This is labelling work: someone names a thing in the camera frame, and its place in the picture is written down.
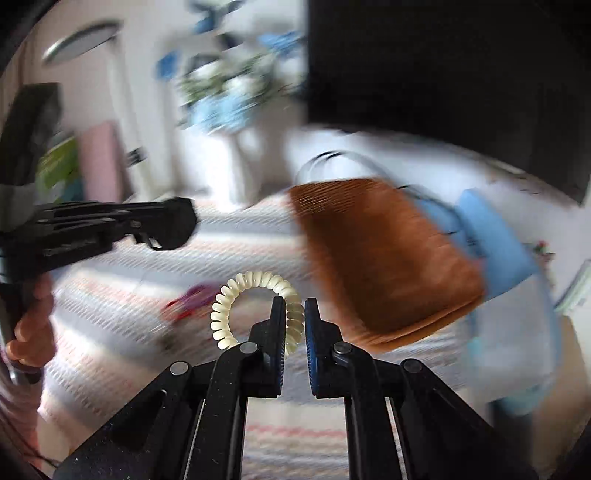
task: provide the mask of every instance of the woven tablecloth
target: woven tablecloth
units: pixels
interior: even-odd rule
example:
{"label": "woven tablecloth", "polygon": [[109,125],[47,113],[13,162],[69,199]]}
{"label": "woven tablecloth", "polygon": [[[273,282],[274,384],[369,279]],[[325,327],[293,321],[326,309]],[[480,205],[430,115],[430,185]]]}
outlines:
{"label": "woven tablecloth", "polygon": [[[304,299],[317,297],[324,320],[334,315],[310,277],[287,195],[233,214],[219,213],[205,197],[194,205],[201,224],[183,248],[154,252],[125,240],[73,265],[56,283],[58,351],[46,368],[40,413],[72,450],[174,361],[198,365],[220,355],[210,310],[174,329],[159,320],[160,309],[189,287],[220,287],[238,272],[268,270],[294,284]],[[272,297],[258,288],[236,301],[230,324],[240,341],[251,325],[268,318]],[[380,358],[417,358],[458,389],[460,337],[451,325]],[[249,401],[246,428],[243,478],[348,478],[342,401],[312,397],[305,345],[285,362],[282,396]]]}

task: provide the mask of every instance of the human hand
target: human hand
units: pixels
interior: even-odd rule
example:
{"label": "human hand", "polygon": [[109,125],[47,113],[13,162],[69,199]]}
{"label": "human hand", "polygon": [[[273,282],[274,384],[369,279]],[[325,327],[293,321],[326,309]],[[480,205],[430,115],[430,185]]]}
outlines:
{"label": "human hand", "polygon": [[49,315],[53,310],[51,276],[43,274],[33,291],[35,303],[27,310],[14,329],[16,340],[8,342],[6,355],[23,365],[41,368],[56,354],[56,343]]}

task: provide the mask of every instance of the white wall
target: white wall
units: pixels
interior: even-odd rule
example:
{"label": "white wall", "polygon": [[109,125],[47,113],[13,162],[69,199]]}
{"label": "white wall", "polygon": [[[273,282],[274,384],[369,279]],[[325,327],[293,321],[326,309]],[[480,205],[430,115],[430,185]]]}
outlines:
{"label": "white wall", "polygon": [[[230,26],[253,35],[273,25],[304,28],[304,0],[249,0],[230,16]],[[47,47],[89,22],[115,17],[125,21],[121,38],[133,103],[138,114],[142,141],[161,190],[203,184],[204,163],[215,159],[199,157],[199,145],[181,134],[178,144],[169,143],[167,95],[154,76],[159,58],[189,35],[196,15],[184,0],[62,0],[39,24],[35,36],[36,81],[59,81],[64,87],[64,123],[84,130],[113,118],[108,94],[105,58],[100,48],[59,68],[44,69],[40,58]],[[545,239],[557,253],[553,264],[556,293],[567,287],[582,261],[591,257],[591,207],[579,208],[551,193],[530,195],[523,187],[501,178],[490,183],[491,171],[472,155],[416,142],[407,137],[393,139],[370,135],[343,135],[302,128],[300,106],[278,102],[264,110],[258,122],[259,156],[265,180],[292,181],[299,167],[312,156],[334,148],[365,153],[387,167],[403,183],[418,183],[455,201],[462,190],[477,187],[499,209],[523,241]],[[176,172],[171,158],[186,145]],[[351,174],[346,168],[327,172],[329,177]]]}

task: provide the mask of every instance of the metal screw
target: metal screw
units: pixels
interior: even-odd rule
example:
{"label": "metal screw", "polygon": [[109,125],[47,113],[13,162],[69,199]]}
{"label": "metal screw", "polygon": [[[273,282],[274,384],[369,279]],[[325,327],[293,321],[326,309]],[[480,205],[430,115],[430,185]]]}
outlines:
{"label": "metal screw", "polygon": [[421,365],[421,362],[411,358],[404,362],[404,369],[410,374],[417,374],[423,369],[423,366]]}
{"label": "metal screw", "polygon": [[170,365],[170,373],[173,375],[183,375],[189,370],[189,364],[187,362],[175,362]]}
{"label": "metal screw", "polygon": [[246,355],[250,355],[258,350],[258,345],[254,342],[246,342],[240,346],[240,351]]}
{"label": "metal screw", "polygon": [[339,353],[341,355],[346,355],[347,353],[350,353],[352,349],[353,345],[347,342],[336,342],[333,345],[333,350],[335,351],[335,353]]}

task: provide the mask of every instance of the spiral hair tie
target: spiral hair tie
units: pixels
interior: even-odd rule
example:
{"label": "spiral hair tie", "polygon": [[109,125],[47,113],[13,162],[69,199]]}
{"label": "spiral hair tie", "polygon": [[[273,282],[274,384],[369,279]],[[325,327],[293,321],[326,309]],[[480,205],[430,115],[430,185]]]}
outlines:
{"label": "spiral hair tie", "polygon": [[304,307],[301,297],[287,280],[271,272],[239,273],[236,278],[228,280],[228,284],[222,287],[222,292],[216,296],[217,302],[212,305],[213,320],[211,327],[213,339],[218,340],[217,347],[225,350],[238,345],[230,331],[229,315],[234,300],[245,290],[252,287],[268,288],[285,299],[287,310],[287,325],[285,328],[285,356],[296,351],[298,343],[304,333]]}

